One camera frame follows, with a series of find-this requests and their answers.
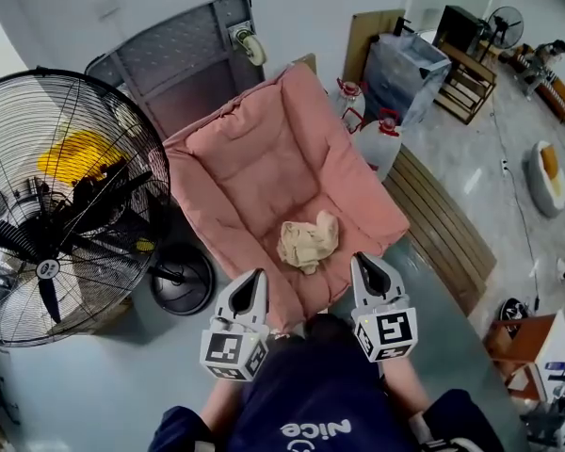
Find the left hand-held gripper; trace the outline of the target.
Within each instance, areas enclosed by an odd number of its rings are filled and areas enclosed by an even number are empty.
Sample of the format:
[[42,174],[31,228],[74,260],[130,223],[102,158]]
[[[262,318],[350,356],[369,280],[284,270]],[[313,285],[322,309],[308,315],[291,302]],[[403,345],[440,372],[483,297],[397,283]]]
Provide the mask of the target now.
[[216,379],[253,381],[268,354],[267,311],[268,279],[263,269],[233,279],[218,294],[216,316],[202,332],[200,364]]

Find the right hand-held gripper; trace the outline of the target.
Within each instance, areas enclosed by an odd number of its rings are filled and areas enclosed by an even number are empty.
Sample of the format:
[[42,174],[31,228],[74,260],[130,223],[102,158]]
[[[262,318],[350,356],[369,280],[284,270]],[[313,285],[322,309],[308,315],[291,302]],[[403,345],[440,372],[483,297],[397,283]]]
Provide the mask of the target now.
[[356,309],[354,335],[367,360],[407,357],[417,344],[416,309],[399,272],[382,258],[357,252],[350,259]]

